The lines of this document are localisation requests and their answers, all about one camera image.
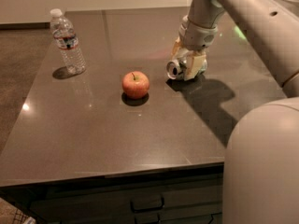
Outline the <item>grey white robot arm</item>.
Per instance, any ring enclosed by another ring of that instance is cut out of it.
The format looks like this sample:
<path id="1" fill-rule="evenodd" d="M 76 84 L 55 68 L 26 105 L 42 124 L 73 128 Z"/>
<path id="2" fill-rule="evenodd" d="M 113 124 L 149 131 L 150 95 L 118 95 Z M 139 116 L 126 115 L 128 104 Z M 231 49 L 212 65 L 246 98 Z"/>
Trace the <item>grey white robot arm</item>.
<path id="1" fill-rule="evenodd" d="M 206 70 L 206 48 L 228 14 L 257 57 L 216 61 L 236 90 L 263 96 L 236 125 L 225 153 L 223 224 L 299 224 L 298 0 L 192 0 L 167 65 L 176 80 Z"/>

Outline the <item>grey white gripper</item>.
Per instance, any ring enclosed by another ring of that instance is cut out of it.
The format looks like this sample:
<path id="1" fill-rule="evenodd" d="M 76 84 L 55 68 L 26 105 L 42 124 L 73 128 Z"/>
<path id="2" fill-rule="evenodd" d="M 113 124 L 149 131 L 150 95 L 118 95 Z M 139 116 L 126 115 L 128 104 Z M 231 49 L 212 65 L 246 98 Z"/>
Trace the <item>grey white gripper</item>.
<path id="1" fill-rule="evenodd" d="M 202 50 L 209 47 L 218 32 L 218 27 L 204 28 L 194 24 L 187 16 L 182 19 L 178 29 L 179 37 L 176 39 L 171 51 L 173 59 L 182 56 L 183 48 L 188 50 Z M 184 80 L 191 80 L 202 71 L 206 70 L 206 53 L 204 51 L 193 51 L 186 56 L 186 70 Z"/>

